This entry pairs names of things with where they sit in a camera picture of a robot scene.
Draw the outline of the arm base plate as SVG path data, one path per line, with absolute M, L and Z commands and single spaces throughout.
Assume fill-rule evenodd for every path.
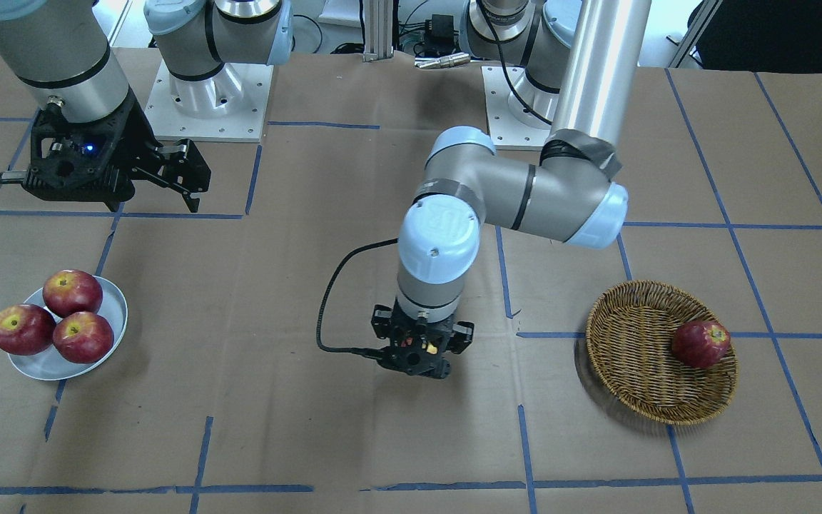
M 260 143 L 273 66 L 228 63 L 202 81 L 183 81 L 160 65 L 143 110 L 157 139 Z
M 559 94 L 535 87 L 522 67 L 482 67 L 489 136 L 502 150 L 538 151 L 550 133 Z

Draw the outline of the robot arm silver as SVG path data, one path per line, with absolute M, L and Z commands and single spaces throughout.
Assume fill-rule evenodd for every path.
M 629 204 L 614 181 L 616 149 L 650 6 L 466 3 L 460 45 L 486 61 L 489 130 L 437 137 L 395 239 L 395 306 L 372 316 L 388 345 L 353 354 L 417 363 L 463 351 L 473 329 L 455 313 L 484 224 L 587 248 L 613 243 Z
M 244 101 L 235 65 L 278 65 L 290 55 L 288 1 L 148 1 L 143 12 L 171 99 L 188 116 L 227 114 Z M 189 138 L 158 140 L 91 1 L 0 1 L 0 57 L 39 105 L 29 166 L 1 172 L 0 184 L 117 211 L 147 180 L 198 211 L 208 164 Z

